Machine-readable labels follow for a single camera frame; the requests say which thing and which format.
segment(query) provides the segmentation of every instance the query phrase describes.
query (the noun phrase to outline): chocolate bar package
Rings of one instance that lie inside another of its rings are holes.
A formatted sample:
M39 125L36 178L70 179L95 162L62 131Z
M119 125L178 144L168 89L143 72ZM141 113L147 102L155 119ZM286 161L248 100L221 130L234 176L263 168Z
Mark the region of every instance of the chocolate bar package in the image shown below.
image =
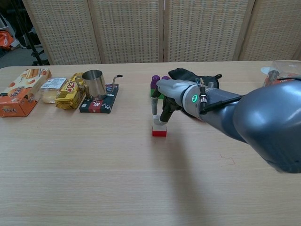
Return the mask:
M60 94L55 98L56 107L67 110L77 109L85 92L76 84L75 78L81 76L83 73L76 73L71 79L61 88Z

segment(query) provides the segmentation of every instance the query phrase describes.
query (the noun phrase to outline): snack box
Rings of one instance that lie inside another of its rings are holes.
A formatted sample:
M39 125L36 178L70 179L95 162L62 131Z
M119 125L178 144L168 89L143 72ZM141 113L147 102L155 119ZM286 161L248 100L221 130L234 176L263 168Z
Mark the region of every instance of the snack box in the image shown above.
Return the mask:
M51 77L49 69L27 69L0 93L0 116L27 116L37 101L34 95Z

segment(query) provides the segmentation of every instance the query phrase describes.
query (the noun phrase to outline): green block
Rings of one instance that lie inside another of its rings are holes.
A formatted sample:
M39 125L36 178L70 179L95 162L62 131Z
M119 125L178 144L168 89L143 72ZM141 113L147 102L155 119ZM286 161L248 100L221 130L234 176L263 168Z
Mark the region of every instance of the green block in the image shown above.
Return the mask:
M150 89L150 96L152 96L152 94L155 92L155 89ZM160 96L159 96L159 99L161 99L161 100L163 100L163 95L161 94Z

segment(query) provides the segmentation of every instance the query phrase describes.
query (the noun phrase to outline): pitcher handle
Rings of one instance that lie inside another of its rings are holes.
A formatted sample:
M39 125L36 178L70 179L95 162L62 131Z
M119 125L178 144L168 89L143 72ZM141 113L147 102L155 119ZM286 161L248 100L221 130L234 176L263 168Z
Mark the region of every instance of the pitcher handle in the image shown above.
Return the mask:
M117 75L117 76L114 77L113 83L112 83L112 89L111 89L110 92L108 92L108 94L111 94L113 92L114 88L115 88L115 79L122 78L122 77L123 77L123 75L121 75L121 74L119 74L119 75Z
M83 78L80 75L75 77L75 81L78 87L85 89L85 86L80 84L81 81L84 83Z

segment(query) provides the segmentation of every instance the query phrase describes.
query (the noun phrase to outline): orange bag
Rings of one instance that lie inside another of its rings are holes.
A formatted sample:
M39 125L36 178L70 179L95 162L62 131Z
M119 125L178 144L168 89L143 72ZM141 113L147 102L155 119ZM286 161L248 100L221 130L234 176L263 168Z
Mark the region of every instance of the orange bag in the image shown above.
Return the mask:
M0 48L10 50L10 45L14 42L13 36L7 31L0 31Z

